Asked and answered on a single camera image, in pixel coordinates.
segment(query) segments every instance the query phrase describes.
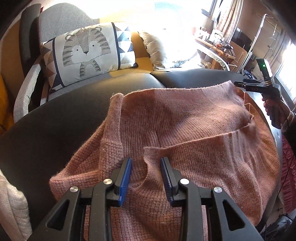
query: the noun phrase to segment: knit sweater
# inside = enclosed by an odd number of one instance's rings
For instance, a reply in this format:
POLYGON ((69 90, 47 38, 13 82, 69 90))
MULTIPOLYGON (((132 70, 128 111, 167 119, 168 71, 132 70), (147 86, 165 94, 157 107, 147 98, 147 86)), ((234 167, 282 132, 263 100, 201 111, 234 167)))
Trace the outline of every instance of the knit sweater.
POLYGON ((262 112, 230 81, 114 95, 105 121, 50 179, 51 190, 59 199, 71 186, 95 186, 127 156, 133 168, 124 205, 111 209, 113 240, 178 240, 181 208, 166 200, 161 157, 200 187, 222 187, 254 225, 279 175, 262 112))
POLYGON ((11 241, 26 241, 32 234, 26 197, 9 183, 1 170, 0 224, 11 241))

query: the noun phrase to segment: black cable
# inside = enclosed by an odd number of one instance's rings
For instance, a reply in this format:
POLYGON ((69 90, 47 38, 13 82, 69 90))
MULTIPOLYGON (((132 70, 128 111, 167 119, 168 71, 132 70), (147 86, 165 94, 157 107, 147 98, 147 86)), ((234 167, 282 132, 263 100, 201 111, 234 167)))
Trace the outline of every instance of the black cable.
POLYGON ((248 74, 248 73, 244 74, 244 76, 248 76, 251 80, 254 79, 253 76, 251 74, 248 74))
POLYGON ((267 221, 265 223, 265 234, 264 234, 264 241, 266 241, 266 226, 267 226, 267 221))
POLYGON ((288 176, 288 173, 289 173, 289 170, 290 170, 291 164, 292 164, 292 162, 293 162, 294 156, 295 156, 295 155, 293 155, 292 160, 291 160, 291 162, 290 162, 290 165, 289 165, 289 168, 288 168, 288 170, 287 170, 287 174, 286 174, 286 176, 285 176, 284 182, 283 182, 281 188, 279 189, 279 193, 281 192, 281 189, 283 188, 283 186, 284 186, 284 184, 285 184, 285 181, 286 181, 286 179, 287 179, 287 176, 288 176))

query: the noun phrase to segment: wall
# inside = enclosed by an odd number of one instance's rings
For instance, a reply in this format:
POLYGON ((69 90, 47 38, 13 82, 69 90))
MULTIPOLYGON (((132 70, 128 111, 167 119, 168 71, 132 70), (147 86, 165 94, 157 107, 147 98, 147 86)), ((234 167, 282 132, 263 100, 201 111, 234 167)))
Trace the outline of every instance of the wall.
MULTIPOLYGON (((271 12, 259 0, 244 0, 242 14, 237 27, 253 41, 260 27, 262 17, 266 13, 271 16, 271 12)), ((272 25, 267 21, 264 22, 253 49, 254 54, 260 58, 265 56, 268 51, 268 45, 270 46, 273 43, 273 39, 270 39, 270 37, 272 37, 276 24, 276 34, 281 31, 279 22, 272 18, 266 18, 266 20, 272 23, 272 25)))

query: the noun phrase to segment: pink ruffled fabric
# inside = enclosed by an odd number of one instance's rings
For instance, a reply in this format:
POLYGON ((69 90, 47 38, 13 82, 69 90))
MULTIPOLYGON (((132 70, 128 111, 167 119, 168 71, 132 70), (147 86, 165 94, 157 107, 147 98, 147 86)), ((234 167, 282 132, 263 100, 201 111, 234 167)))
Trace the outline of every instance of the pink ruffled fabric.
POLYGON ((282 139, 283 168, 281 175, 281 185, 284 184, 282 187, 282 193, 284 198, 285 211, 291 212, 296 209, 296 158, 286 138, 282 136, 282 139))

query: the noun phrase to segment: metal screw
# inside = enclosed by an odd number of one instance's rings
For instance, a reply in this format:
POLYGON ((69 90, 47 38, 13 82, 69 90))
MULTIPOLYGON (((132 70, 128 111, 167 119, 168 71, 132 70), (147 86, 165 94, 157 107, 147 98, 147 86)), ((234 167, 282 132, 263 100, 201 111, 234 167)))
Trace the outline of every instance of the metal screw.
POLYGON ((187 185, 187 184, 189 184, 189 180, 186 179, 186 178, 182 178, 182 179, 180 180, 180 183, 183 184, 183 185, 187 185))
POLYGON ((78 191, 78 187, 74 186, 74 187, 70 187, 70 192, 77 192, 78 191))
POLYGON ((104 180, 104 184, 106 184, 106 185, 109 185, 111 183, 112 183, 112 179, 107 178, 104 180))
POLYGON ((217 193, 222 192, 222 188, 221 187, 214 187, 214 191, 217 193))

